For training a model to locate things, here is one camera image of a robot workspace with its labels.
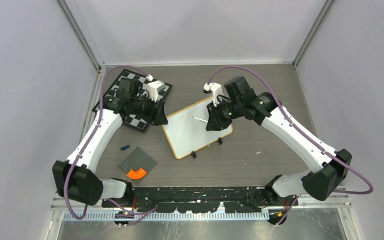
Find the yellow framed whiteboard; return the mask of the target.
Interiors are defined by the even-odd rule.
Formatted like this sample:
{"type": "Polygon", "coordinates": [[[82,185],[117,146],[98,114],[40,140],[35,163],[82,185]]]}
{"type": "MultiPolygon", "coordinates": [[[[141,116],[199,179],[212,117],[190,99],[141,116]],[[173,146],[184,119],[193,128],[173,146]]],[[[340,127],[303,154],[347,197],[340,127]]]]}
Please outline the yellow framed whiteboard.
{"type": "Polygon", "coordinates": [[[222,131],[206,131],[207,123],[193,119],[198,117],[208,120],[207,104],[211,97],[204,98],[167,116],[168,124],[163,125],[163,131],[177,160],[192,155],[213,143],[222,143],[222,138],[230,135],[234,128],[231,124],[222,131]]]}

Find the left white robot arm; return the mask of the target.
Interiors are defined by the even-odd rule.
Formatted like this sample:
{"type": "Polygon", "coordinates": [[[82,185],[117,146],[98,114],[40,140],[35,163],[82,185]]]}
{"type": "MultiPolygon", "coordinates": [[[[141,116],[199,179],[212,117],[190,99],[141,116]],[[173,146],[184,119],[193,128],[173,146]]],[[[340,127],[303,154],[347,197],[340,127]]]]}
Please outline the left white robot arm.
{"type": "Polygon", "coordinates": [[[89,206],[111,198],[121,207],[133,202],[130,182],[116,178],[101,180],[95,172],[103,151],[124,119],[136,115],[154,126],[168,123],[162,97],[168,85],[150,76],[146,80],[142,85],[139,80],[123,77],[115,95],[106,95],[98,103],[93,124],[80,144],[65,161],[57,160],[52,167],[60,197],[89,206]]]}

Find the black white chessboard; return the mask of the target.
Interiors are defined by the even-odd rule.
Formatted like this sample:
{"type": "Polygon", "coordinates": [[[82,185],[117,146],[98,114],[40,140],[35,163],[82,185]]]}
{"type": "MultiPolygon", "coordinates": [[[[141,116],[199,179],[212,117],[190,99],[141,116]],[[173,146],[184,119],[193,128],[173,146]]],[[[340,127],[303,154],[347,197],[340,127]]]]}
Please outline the black white chessboard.
{"type": "MultiPolygon", "coordinates": [[[[122,78],[126,78],[129,80],[137,80],[140,82],[138,87],[137,96],[145,98],[148,96],[147,85],[150,81],[146,78],[144,74],[138,73],[136,71],[132,71],[129,69],[123,69],[121,73],[117,76],[117,78],[111,83],[110,87],[104,92],[103,98],[106,97],[116,97],[116,91],[119,88],[119,84],[122,78]]],[[[163,89],[158,92],[158,100],[165,100],[169,95],[173,85],[170,83],[164,83],[163,89]]],[[[145,133],[150,123],[146,122],[144,117],[140,117],[139,115],[131,114],[128,117],[123,117],[123,125],[132,128],[141,133],[145,133]]]]}

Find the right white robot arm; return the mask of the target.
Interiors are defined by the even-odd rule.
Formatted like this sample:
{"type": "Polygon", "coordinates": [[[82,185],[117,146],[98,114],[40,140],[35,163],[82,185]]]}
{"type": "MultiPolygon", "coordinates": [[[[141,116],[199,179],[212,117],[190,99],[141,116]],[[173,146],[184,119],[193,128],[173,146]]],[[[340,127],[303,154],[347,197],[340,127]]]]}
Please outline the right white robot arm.
{"type": "Polygon", "coordinates": [[[271,205],[301,194],[325,201],[347,176],[343,164],[351,163],[349,151],[336,151],[324,144],[294,120],[285,107],[278,105],[271,93],[256,94],[243,76],[232,78],[224,86],[206,83],[203,92],[212,97],[206,106],[208,132],[225,130],[234,119],[245,118],[275,134],[306,164],[306,171],[277,175],[264,187],[265,198],[271,205]]]}

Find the blue capped whiteboard marker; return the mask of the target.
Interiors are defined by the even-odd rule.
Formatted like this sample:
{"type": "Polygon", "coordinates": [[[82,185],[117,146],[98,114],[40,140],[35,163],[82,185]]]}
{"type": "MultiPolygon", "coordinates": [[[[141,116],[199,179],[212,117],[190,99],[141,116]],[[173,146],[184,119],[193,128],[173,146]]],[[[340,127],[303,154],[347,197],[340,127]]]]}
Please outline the blue capped whiteboard marker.
{"type": "Polygon", "coordinates": [[[200,121],[200,122],[203,122],[203,123],[208,123],[207,120],[205,120],[205,119],[203,119],[203,118],[200,118],[200,117],[192,116],[192,118],[193,118],[194,120],[197,120],[197,121],[200,121]]]}

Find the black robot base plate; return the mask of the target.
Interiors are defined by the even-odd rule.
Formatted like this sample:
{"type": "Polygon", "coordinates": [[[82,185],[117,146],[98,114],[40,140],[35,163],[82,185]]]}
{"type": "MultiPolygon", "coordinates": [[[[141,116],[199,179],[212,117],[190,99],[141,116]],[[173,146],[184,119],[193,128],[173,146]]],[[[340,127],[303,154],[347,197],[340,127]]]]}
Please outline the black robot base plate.
{"type": "Polygon", "coordinates": [[[214,213],[224,209],[228,214],[257,213],[263,208],[294,206],[295,195],[275,196],[258,186],[207,187],[134,187],[122,198],[103,200],[102,207],[133,207],[140,213],[156,209],[158,213],[214,213]]]}

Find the blue marker cap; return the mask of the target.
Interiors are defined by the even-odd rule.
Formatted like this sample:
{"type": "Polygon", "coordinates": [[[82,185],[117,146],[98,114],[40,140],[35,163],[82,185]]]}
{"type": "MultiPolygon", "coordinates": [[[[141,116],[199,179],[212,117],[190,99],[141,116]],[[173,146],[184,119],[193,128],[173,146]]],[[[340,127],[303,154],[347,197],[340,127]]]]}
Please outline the blue marker cap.
{"type": "Polygon", "coordinates": [[[129,147],[130,147],[130,145],[124,145],[124,146],[122,146],[120,149],[121,149],[122,151],[124,151],[124,150],[128,149],[129,147]]]}

